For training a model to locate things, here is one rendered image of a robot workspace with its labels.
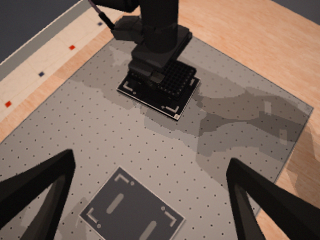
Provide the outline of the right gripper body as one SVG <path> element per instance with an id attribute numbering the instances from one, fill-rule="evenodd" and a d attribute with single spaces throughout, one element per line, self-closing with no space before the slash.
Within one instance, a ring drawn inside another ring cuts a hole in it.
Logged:
<path id="1" fill-rule="evenodd" d="M 133 60 L 128 64 L 128 68 L 146 78 L 150 78 L 154 70 L 164 72 L 164 68 L 170 59 L 178 58 L 192 38 L 193 33 L 190 32 L 189 28 L 179 25 L 178 18 L 173 24 L 162 29 L 146 25 L 141 20 L 142 18 L 139 16 L 122 16 L 114 29 L 115 31 L 133 30 L 138 33 L 138 36 L 134 39 L 137 46 L 131 52 Z"/>

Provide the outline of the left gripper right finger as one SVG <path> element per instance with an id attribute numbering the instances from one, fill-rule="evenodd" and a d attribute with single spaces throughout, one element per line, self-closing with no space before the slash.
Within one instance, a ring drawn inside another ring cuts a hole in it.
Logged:
<path id="1" fill-rule="evenodd" d="M 237 158 L 231 158 L 226 179 L 238 240 L 266 240 L 247 193 L 290 240 L 320 240 L 319 208 L 275 185 Z"/>

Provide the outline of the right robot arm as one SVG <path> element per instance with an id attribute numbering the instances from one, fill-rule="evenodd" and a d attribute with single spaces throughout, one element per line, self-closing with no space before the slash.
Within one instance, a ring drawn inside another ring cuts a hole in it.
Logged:
<path id="1" fill-rule="evenodd" d="M 178 18 L 179 0 L 91 0 L 95 5 L 132 13 L 140 6 L 143 22 L 157 29 L 167 28 Z M 116 40 L 132 41 L 138 35 L 133 31 L 110 30 Z"/>

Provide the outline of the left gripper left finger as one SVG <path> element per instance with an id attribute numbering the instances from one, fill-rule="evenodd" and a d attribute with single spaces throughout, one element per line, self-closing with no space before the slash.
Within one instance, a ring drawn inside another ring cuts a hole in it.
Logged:
<path id="1" fill-rule="evenodd" d="M 20 240 L 54 240 L 75 168 L 73 150 L 66 149 L 25 172 L 1 181 L 0 230 L 52 185 Z"/>

